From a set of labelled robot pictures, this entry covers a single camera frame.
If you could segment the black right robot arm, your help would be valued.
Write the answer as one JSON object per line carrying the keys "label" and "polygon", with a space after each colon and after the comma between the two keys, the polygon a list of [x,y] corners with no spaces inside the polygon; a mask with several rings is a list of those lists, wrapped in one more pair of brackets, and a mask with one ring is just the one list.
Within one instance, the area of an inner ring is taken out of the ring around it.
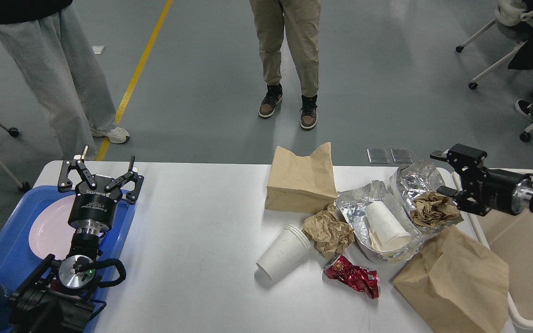
{"label": "black right robot arm", "polygon": [[491,210],[512,216],[524,209],[533,213],[533,173],[486,168],[486,157],[484,150],[461,144],[433,151],[430,158],[450,164],[461,180],[460,190],[442,185],[436,191],[451,198],[460,211],[478,216]]}

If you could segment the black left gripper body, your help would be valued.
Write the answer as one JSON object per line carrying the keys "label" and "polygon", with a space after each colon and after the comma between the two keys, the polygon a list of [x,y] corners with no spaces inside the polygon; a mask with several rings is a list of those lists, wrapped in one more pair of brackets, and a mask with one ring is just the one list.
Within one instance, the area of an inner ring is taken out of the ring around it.
{"label": "black left gripper body", "polygon": [[101,229],[112,229],[116,217],[117,204],[122,198],[120,188],[107,192],[106,186],[113,179],[95,179],[96,188],[92,190],[86,181],[80,182],[75,189],[76,198],[68,216],[68,225],[80,228],[84,221],[95,221]]}

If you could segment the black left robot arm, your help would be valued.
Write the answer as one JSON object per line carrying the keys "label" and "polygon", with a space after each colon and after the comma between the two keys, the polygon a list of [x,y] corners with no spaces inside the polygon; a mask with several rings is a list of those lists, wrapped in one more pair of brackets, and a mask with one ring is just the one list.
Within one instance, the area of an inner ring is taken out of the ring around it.
{"label": "black left robot arm", "polygon": [[110,288],[126,279],[119,259],[101,260],[102,237],[110,230],[121,201],[134,205],[144,177],[130,158],[120,177],[90,173],[85,165],[88,146],[72,160],[64,160],[59,175],[59,192],[76,194],[68,216],[74,228],[65,259],[47,255],[7,301],[12,311],[13,333],[82,333],[105,308],[93,299],[97,289]]}

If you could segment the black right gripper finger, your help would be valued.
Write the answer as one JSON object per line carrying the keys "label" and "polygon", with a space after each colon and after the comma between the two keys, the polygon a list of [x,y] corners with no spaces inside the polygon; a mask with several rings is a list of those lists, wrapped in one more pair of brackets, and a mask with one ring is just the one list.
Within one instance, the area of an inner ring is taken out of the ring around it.
{"label": "black right gripper finger", "polygon": [[456,189],[440,186],[437,189],[438,194],[451,198],[453,203],[457,206],[457,209],[466,213],[471,213],[478,216],[485,216],[490,207],[485,206],[482,202],[472,198],[472,194],[465,190],[458,191]]}
{"label": "black right gripper finger", "polygon": [[432,160],[450,164],[457,173],[477,173],[482,170],[487,152],[471,146],[456,144],[452,148],[441,151],[434,150],[430,154]]}

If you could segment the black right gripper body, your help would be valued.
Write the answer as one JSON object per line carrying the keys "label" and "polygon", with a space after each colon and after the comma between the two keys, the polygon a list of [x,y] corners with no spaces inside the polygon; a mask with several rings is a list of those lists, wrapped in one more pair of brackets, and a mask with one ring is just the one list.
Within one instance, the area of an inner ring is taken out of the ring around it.
{"label": "black right gripper body", "polygon": [[524,210],[523,192],[531,188],[528,173],[476,168],[465,172],[465,211],[484,216],[491,210],[516,216]]}

